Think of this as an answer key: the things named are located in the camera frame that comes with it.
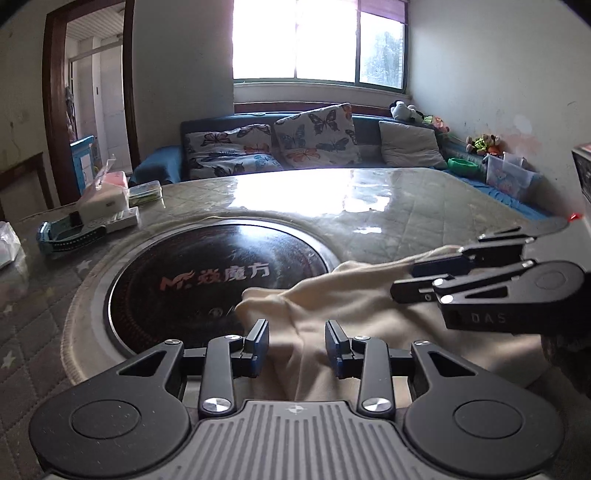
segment window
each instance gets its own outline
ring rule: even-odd
[[[235,0],[234,79],[403,90],[403,0]]]

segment doorway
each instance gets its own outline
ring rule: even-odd
[[[74,0],[47,15],[43,107],[60,203],[115,157],[139,164],[131,72],[134,0]]]
[[[131,174],[123,100],[125,2],[68,22],[64,58],[70,143],[92,137],[95,168]]]

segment blue cabinet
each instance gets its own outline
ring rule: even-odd
[[[74,162],[74,171],[76,172],[76,181],[80,194],[92,183],[97,169],[95,168],[95,158],[92,152],[95,138],[93,135],[77,140],[70,144],[72,149],[72,162]]]

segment white cloth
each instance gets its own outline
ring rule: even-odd
[[[346,262],[289,290],[245,290],[236,307],[245,329],[260,318],[270,328],[267,360],[252,384],[254,398],[356,403],[359,381],[338,380],[326,356],[324,324],[329,319],[337,320],[348,337],[379,337],[390,348],[405,349],[415,340],[430,340],[521,386],[535,381],[548,369],[539,336],[447,330],[435,304],[392,301],[392,282],[407,276],[414,260],[455,250],[441,247],[381,265]],[[410,402],[407,389],[399,391],[404,384],[405,379],[395,379],[398,407]]]

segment curtain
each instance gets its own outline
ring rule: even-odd
[[[407,2],[404,0],[359,0],[359,6],[362,12],[407,23]]]

